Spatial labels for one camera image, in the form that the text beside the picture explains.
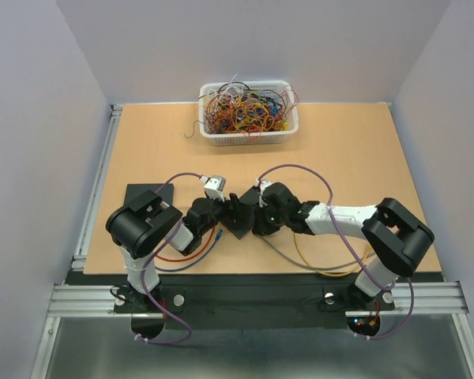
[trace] black mat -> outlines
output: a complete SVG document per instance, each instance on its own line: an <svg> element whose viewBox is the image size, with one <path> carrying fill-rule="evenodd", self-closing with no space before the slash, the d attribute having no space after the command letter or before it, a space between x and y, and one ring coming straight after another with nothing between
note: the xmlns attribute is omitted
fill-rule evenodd
<svg viewBox="0 0 474 379"><path fill-rule="evenodd" d="M161 184L129 184L126 186L125 200L123 204L127 204L129 201L143 194L147 190L156 192L160 186ZM158 194L161 196L163 201L171 205L172 201L174 201L174 185L167 184Z"/></svg>

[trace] gray cable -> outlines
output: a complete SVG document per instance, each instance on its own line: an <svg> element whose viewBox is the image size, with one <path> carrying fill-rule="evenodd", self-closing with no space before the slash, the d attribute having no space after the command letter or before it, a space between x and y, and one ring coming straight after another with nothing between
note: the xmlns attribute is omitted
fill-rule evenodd
<svg viewBox="0 0 474 379"><path fill-rule="evenodd" d="M286 255L285 253L283 253L281 250L277 249L269 240L267 240L266 238L263 238L262 236L258 236L261 238L261 240L263 242L265 242L267 245L269 245L276 253L278 253L279 255L281 255L285 260L287 260L288 262L294 264L295 266L297 267L300 267L300 268L305 268L306 270L311 270L311 271L333 271L333 270L338 270L339 268L345 268L345 267L348 267L348 266L351 266L351 265L354 265L356 263L356 261L353 261L353 262L349 262L349 263L346 263L344 265L340 265L340 266L333 266L333 267L309 267L307 265L303 265L297 261L294 261L293 259L291 259L288 255ZM369 254L369 257L373 257L375 255L374 252L370 253Z"/></svg>

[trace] red cable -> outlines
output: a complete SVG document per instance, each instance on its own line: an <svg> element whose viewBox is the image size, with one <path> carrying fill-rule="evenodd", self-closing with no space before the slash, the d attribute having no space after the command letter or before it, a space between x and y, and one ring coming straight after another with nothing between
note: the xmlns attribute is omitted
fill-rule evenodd
<svg viewBox="0 0 474 379"><path fill-rule="evenodd" d="M372 320L373 322L376 322L378 320L378 317L379 317L379 312L381 311L379 309L379 301L377 301L377 304L378 304L378 312L376 313L376 317L374 317L374 320Z"/></svg>
<svg viewBox="0 0 474 379"><path fill-rule="evenodd" d="M167 309L167 301L164 299L161 303L162 306L164 306L165 309ZM167 314L164 313L163 315L163 319L164 319L164 324L167 322Z"/></svg>
<svg viewBox="0 0 474 379"><path fill-rule="evenodd" d="M202 254L204 252L205 249L207 249L207 246L209 246L209 243L211 242L211 239L213 239L213 235L214 235L215 230L216 230L216 227L214 227L211 230L211 235L209 236L209 238L207 238L207 242L205 243L204 247L202 247L200 249L200 251L196 254L190 255L189 257L186 257L186 258L183 258L183 259L169 259L169 258L161 257L158 254L158 255L156 255L156 258L161 259L162 261L166 261L166 262L186 262L186 261L189 261L189 260L191 260L195 257L198 257L200 254Z"/></svg>

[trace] tangled wires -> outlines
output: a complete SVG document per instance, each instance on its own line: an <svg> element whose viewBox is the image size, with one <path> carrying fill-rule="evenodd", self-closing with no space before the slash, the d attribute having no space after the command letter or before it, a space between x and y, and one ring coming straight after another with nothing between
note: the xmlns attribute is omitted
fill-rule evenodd
<svg viewBox="0 0 474 379"><path fill-rule="evenodd" d="M207 98L204 123L211 134L288 130L287 118L298 103L291 87L279 94L271 89L254 91L239 81L209 91Z"/></svg>

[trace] gray floor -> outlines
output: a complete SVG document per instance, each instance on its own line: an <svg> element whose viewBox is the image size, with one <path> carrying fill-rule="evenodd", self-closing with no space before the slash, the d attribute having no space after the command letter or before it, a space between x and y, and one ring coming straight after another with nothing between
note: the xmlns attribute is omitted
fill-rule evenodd
<svg viewBox="0 0 474 379"><path fill-rule="evenodd" d="M383 329L401 317L387 317ZM128 319L65 319L47 377L470 378L449 315L414 316L381 341L346 330L195 331L182 346L134 341ZM165 332L163 338L179 332Z"/></svg>

